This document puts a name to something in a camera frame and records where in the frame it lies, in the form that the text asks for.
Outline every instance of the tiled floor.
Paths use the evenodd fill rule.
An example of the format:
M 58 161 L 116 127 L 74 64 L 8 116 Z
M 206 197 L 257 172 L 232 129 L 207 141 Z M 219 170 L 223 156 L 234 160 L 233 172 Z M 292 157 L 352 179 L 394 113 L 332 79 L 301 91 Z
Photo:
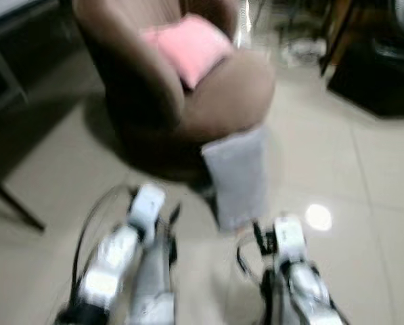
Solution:
M 270 32 L 257 33 L 255 47 L 275 46 Z M 337 304 L 351 324 L 404 325 L 404 121 L 379 121 L 338 99 L 315 69 L 279 66 L 277 75 L 263 223 L 284 209 L 329 208 L 329 232 L 305 231 Z M 116 183 L 145 181 L 166 188 L 166 213 L 183 203 L 173 275 L 178 324 L 251 324 L 263 304 L 235 264 L 237 238 L 220 235 L 209 208 L 184 185 L 128 167 L 92 133 L 93 121 L 112 139 L 104 115 L 89 113 L 101 92 L 89 57 L 78 51 L 32 90 L 29 108 L 0 121 L 10 125 L 0 128 L 1 176 L 47 224 L 38 235 L 0 201 L 0 325 L 49 324 L 67 297 L 76 237 L 92 203 Z M 104 207 L 89 244 L 126 204 L 119 197 Z M 256 249 L 248 254 L 261 267 Z

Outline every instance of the grey cloth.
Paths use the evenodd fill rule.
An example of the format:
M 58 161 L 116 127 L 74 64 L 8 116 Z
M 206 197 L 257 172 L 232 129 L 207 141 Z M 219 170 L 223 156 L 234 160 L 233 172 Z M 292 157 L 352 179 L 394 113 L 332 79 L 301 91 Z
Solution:
M 267 210 L 266 131 L 259 127 L 202 147 L 217 191 L 221 231 L 233 231 Z

